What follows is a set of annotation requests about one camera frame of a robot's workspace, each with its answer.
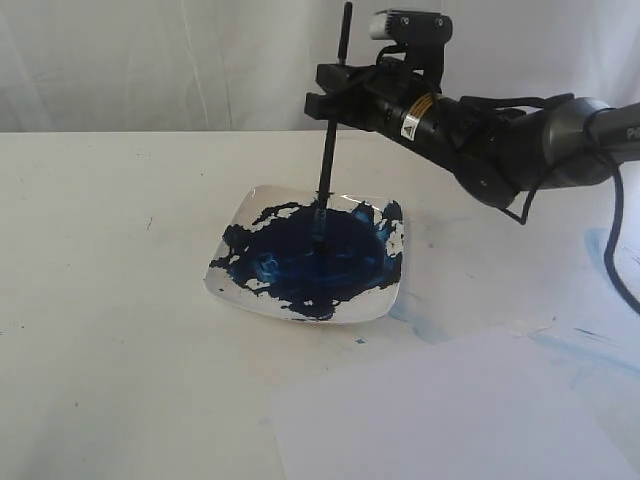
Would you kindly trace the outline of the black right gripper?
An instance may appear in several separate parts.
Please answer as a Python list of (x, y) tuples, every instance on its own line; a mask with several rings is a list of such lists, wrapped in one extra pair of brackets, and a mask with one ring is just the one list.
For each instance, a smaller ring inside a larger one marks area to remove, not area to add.
[(435, 92), (420, 75), (390, 68), (318, 64), (304, 113), (314, 120), (376, 132), (428, 160), (454, 160), (460, 146), (458, 102)]

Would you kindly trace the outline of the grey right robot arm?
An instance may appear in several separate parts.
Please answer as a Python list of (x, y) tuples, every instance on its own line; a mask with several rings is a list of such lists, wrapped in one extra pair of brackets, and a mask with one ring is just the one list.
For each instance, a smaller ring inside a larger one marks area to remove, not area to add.
[(598, 185), (611, 176), (606, 158), (639, 158), (636, 104), (615, 108), (571, 94), (454, 100), (396, 59), (320, 64), (316, 82), (321, 91), (307, 95), (306, 115), (380, 134), (497, 209), (522, 192)]

